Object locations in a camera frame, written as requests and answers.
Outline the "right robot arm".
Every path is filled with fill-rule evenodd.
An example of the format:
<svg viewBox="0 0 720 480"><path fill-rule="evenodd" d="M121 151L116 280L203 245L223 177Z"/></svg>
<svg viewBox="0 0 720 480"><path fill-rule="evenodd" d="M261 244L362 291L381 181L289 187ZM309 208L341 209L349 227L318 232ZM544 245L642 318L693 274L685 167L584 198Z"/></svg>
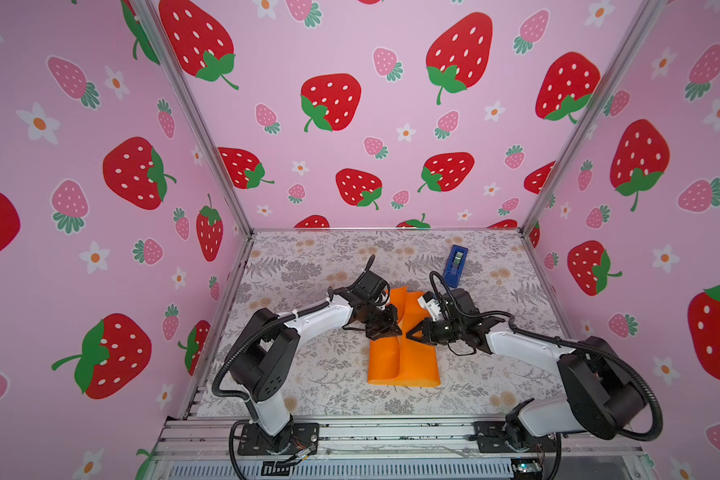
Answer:
<svg viewBox="0 0 720 480"><path fill-rule="evenodd" d="M418 304L426 314L407 339L429 346L462 341L474 353L514 358L562 383L561 394L523 401L506 415L505 435L514 446L550 434L648 441L660 433L660 407L649 386L602 339L574 342L531 332L509 312L479 311L463 289L427 292Z"/></svg>

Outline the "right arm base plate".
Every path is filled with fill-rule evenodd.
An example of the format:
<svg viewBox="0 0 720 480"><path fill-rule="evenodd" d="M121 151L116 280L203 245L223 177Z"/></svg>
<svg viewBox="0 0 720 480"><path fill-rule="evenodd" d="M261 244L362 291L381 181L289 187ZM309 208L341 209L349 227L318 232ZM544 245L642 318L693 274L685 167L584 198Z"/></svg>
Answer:
<svg viewBox="0 0 720 480"><path fill-rule="evenodd" d="M473 423L475 441L481 453L554 453L554 437L533 437L519 424L502 421L478 421Z"/></svg>

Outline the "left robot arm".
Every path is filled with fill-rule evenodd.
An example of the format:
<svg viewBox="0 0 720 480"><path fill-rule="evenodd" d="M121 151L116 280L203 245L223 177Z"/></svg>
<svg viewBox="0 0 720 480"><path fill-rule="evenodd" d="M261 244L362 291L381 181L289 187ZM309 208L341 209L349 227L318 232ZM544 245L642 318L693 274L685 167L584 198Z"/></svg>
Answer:
<svg viewBox="0 0 720 480"><path fill-rule="evenodd" d="M338 329L361 332L370 340L401 336L390 296L389 283L365 269L350 285L328 288L321 301L307 307L255 311L216 373L212 394L242 399L263 434L284 435L293 419L281 389L299 347Z"/></svg>

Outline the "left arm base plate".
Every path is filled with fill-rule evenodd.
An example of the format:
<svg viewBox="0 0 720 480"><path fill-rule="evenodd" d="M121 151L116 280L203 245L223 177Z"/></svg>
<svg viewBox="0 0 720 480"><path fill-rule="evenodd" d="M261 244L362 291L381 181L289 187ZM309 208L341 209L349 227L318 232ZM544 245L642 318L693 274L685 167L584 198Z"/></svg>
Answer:
<svg viewBox="0 0 720 480"><path fill-rule="evenodd" d="M267 434L258 424L243 427L236 454L242 456L295 455L315 450L319 443L319 423L289 422L276 435Z"/></svg>

